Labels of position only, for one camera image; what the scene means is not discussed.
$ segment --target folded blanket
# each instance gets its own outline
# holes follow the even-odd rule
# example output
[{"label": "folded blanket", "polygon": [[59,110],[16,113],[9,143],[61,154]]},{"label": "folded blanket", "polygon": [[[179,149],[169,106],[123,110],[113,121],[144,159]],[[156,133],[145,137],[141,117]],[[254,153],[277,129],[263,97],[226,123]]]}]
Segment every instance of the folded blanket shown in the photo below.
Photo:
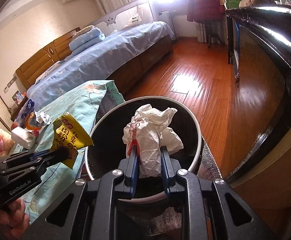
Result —
[{"label": "folded blanket", "polygon": [[76,48],[80,47],[82,44],[92,40],[93,38],[101,34],[102,32],[99,28],[93,28],[90,31],[79,35],[73,41],[71,41],[69,44],[69,48],[71,51],[74,51]]},{"label": "folded blanket", "polygon": [[79,30],[78,32],[76,32],[76,33],[72,36],[72,39],[75,39],[76,37],[78,37],[78,36],[80,36],[80,35],[82,35],[82,34],[84,34],[84,33],[87,33],[88,31],[90,31],[90,30],[93,29],[93,28],[96,28],[96,27],[93,26],[93,25],[89,25],[89,26],[83,28],[82,30]]},{"label": "folded blanket", "polygon": [[101,35],[93,38],[92,40],[84,43],[83,45],[81,45],[80,47],[76,48],[74,51],[72,51],[71,55],[69,57],[73,57],[79,53],[81,53],[82,51],[86,50],[87,48],[90,48],[91,46],[103,41],[105,39],[104,34],[102,33]]}]

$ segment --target wooden headboard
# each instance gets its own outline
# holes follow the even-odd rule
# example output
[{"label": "wooden headboard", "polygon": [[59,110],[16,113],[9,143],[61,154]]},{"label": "wooden headboard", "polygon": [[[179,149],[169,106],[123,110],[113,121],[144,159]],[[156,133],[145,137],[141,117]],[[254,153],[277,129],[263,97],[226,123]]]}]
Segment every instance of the wooden headboard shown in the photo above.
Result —
[{"label": "wooden headboard", "polygon": [[15,71],[26,89],[29,89],[36,79],[55,62],[64,60],[71,54],[69,43],[72,41],[72,36],[79,30],[80,28],[76,28],[55,39],[43,49],[40,49]]}]

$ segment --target stuffed animal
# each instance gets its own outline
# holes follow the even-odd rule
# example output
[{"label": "stuffed animal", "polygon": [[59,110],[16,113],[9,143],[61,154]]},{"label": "stuffed animal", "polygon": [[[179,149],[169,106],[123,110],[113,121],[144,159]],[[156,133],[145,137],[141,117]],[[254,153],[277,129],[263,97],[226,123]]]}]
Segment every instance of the stuffed animal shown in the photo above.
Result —
[{"label": "stuffed animal", "polygon": [[274,0],[242,0],[239,7],[258,5],[258,4],[276,4]]},{"label": "stuffed animal", "polygon": [[14,144],[15,141],[11,139],[11,134],[0,129],[0,157],[8,155]]}]

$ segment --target white crumpled paper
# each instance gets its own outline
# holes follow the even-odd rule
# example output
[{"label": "white crumpled paper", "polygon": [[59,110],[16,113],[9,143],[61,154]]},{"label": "white crumpled paper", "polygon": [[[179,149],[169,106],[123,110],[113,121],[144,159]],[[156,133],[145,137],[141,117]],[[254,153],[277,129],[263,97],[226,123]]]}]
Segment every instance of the white crumpled paper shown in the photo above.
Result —
[{"label": "white crumpled paper", "polygon": [[176,112],[175,108],[161,112],[147,104],[137,109],[124,128],[122,140],[127,145],[126,156],[130,156],[133,145],[138,148],[140,178],[161,174],[161,146],[166,146],[169,154],[183,149],[179,136],[168,127]]}]

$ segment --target screw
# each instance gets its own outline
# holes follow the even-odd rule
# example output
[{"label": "screw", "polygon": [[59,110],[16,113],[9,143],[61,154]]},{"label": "screw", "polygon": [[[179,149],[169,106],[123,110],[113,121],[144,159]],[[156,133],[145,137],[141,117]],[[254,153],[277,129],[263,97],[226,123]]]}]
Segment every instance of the screw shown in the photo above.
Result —
[{"label": "screw", "polygon": [[184,175],[188,174],[188,171],[186,169],[179,169],[178,170],[178,174],[181,175],[181,176],[184,176]]},{"label": "screw", "polygon": [[218,178],[218,179],[215,179],[215,184],[218,184],[218,185],[223,185],[224,184],[224,180],[221,179],[221,178]]},{"label": "screw", "polygon": [[122,174],[122,170],[119,170],[119,169],[114,170],[114,171],[112,171],[112,174],[115,175],[115,176],[119,176],[119,175]]},{"label": "screw", "polygon": [[75,181],[75,185],[77,185],[77,186],[82,186],[84,183],[85,183],[84,179],[77,179]]}]

